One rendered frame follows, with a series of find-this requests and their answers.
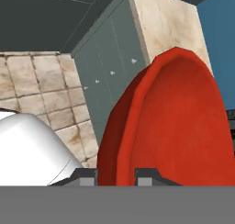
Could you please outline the grey cupboard run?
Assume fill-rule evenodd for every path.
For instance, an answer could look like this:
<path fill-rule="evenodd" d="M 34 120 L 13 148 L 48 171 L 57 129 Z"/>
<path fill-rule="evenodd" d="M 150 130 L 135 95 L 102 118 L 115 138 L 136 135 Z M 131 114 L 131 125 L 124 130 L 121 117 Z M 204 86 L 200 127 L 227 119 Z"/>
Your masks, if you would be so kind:
<path fill-rule="evenodd" d="M 113 0 L 72 51 L 98 140 L 112 108 L 147 66 L 134 14 L 133 0 Z"/>

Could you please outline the red bowl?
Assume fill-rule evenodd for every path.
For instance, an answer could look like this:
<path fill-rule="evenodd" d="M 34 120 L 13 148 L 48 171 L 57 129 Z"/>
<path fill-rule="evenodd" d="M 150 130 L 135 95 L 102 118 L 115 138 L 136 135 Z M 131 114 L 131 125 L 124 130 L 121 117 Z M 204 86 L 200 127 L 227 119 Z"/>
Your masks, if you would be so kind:
<path fill-rule="evenodd" d="M 138 73 L 111 110 L 99 185 L 156 175 L 177 185 L 235 185 L 235 152 L 217 83 L 192 51 L 172 48 Z"/>

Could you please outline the white rounded object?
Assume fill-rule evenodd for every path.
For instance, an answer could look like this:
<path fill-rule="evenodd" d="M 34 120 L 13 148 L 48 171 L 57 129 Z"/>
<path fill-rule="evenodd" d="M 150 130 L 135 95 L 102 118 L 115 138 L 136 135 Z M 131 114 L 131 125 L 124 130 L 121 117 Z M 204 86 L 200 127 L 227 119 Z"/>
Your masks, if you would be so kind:
<path fill-rule="evenodd" d="M 48 186 L 82 167 L 36 116 L 0 111 L 0 186 Z"/>

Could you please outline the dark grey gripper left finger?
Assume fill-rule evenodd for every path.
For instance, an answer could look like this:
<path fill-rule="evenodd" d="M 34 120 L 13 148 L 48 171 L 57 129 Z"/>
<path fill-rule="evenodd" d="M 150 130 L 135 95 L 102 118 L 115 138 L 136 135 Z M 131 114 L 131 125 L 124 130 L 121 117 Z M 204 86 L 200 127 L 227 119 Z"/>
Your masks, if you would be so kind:
<path fill-rule="evenodd" d="M 96 186 L 96 179 L 97 171 L 95 168 L 76 168 L 70 177 L 53 183 L 52 186 Z"/>

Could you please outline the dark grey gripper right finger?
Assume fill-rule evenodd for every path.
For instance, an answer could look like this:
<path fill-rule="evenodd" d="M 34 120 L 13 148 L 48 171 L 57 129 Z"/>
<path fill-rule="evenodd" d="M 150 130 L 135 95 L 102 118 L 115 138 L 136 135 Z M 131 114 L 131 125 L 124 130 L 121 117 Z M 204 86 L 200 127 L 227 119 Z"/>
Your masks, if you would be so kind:
<path fill-rule="evenodd" d="M 176 182 L 164 178 L 156 168 L 137 168 L 135 170 L 135 186 L 177 185 Z"/>

